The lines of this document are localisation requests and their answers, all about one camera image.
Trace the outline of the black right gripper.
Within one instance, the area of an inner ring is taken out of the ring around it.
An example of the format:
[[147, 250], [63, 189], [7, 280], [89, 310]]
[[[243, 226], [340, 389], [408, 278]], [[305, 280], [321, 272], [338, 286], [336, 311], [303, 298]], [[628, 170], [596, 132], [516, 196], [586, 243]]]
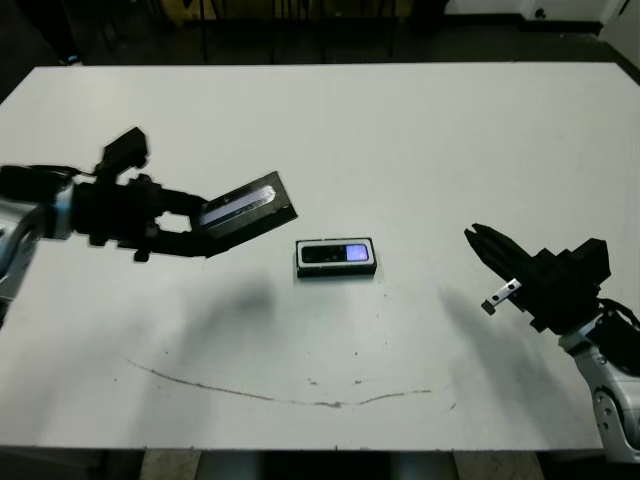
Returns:
[[511, 238], [492, 227], [474, 223], [464, 235], [481, 262], [506, 284], [481, 304], [492, 315], [510, 300], [532, 315], [537, 331], [566, 334], [589, 322], [599, 308], [600, 251], [543, 249], [531, 256]]

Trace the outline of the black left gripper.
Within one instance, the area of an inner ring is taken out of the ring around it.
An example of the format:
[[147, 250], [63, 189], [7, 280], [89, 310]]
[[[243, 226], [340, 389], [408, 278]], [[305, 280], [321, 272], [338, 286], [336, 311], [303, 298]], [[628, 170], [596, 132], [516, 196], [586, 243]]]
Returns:
[[115, 241], [119, 248], [134, 250], [133, 259], [138, 263], [147, 262], [150, 252], [211, 258], [227, 251], [228, 245], [206, 230], [166, 231], [155, 222], [160, 211], [194, 218], [206, 202], [198, 195], [160, 189], [145, 174], [126, 185], [97, 179], [74, 187], [73, 231], [86, 235], [91, 246], [104, 247]]

